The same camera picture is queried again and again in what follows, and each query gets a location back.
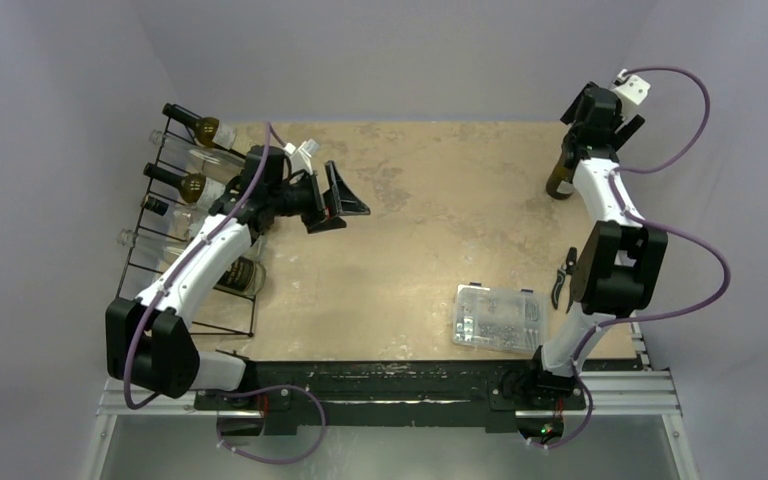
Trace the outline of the tall clear glass bottle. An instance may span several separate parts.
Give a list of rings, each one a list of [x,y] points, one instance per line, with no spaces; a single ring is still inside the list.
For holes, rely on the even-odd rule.
[[[151,237],[128,229],[121,230],[116,241],[123,247],[133,247],[143,253],[158,254],[162,260],[168,262],[182,255],[188,246],[186,241]],[[262,290],[265,280],[264,265],[257,259],[241,256],[225,271],[214,289],[239,297],[254,298]]]

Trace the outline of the clear glass black-label bottle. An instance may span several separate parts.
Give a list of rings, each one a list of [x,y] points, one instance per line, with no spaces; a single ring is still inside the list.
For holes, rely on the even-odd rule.
[[[160,149],[162,161],[190,172],[204,173],[221,182],[240,174],[245,167],[245,160],[237,155],[195,145],[160,130],[153,130],[149,141]]]

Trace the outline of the dark open-neck wine bottle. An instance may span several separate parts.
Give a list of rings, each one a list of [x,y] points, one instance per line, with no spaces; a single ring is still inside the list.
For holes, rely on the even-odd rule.
[[[147,163],[143,174],[176,189],[183,201],[200,209],[209,209],[226,191],[226,185],[202,173],[180,175]]]

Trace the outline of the dark green labelled wine bottle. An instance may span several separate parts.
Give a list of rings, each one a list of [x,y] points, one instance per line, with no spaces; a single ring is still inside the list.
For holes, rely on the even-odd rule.
[[[235,148],[238,130],[231,124],[215,117],[198,116],[177,104],[165,104],[162,113],[190,129],[198,144],[238,153]]]

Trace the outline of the clear square bottle gold cap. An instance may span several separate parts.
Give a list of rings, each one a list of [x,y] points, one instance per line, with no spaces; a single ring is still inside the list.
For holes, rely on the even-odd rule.
[[[189,206],[173,206],[151,194],[143,197],[141,207],[159,216],[170,217],[180,226],[185,227],[186,232],[190,236],[196,236],[201,231],[207,217],[207,212],[202,209]]]

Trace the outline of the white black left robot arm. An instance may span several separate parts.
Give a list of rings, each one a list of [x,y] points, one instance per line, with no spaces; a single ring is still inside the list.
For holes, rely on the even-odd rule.
[[[245,360],[201,351],[192,339],[190,327],[208,293],[279,216],[297,216],[315,234],[371,212],[333,161],[324,165],[328,187],[321,190],[315,170],[284,171],[291,156],[281,148],[255,145],[239,158],[240,173],[221,185],[200,231],[172,265],[133,298],[118,297],[106,309],[107,372],[125,387],[170,398],[219,390],[232,408],[252,405],[258,382],[245,373]]]

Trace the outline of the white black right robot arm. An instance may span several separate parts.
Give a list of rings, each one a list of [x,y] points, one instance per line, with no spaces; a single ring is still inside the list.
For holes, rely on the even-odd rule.
[[[572,274],[567,318],[538,348],[532,373],[521,381],[523,397],[533,406],[571,394],[581,365],[611,321],[629,318],[653,296],[667,234],[638,220],[617,170],[619,149],[645,122],[635,110],[649,89],[637,75],[609,88],[590,82],[561,117],[568,131],[545,190],[558,200],[579,193],[593,227]]]

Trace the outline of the clear plastic screw box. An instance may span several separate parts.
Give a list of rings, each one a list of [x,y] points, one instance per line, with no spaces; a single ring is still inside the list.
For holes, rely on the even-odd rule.
[[[547,297],[530,289],[461,284],[454,299],[452,340],[457,345],[533,353],[548,340]]]

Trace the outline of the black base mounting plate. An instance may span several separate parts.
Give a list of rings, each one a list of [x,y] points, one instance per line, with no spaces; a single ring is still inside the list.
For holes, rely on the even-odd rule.
[[[253,421],[245,433],[301,426],[482,428],[538,439],[583,413],[583,387],[530,360],[256,361],[230,393],[206,390],[198,410]]]

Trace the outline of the black handled pliers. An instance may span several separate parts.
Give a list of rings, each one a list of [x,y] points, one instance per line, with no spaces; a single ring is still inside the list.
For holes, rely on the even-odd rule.
[[[570,247],[564,263],[556,270],[556,277],[550,292],[550,302],[555,310],[559,309],[561,293],[567,282],[575,274],[578,265],[578,249]]]

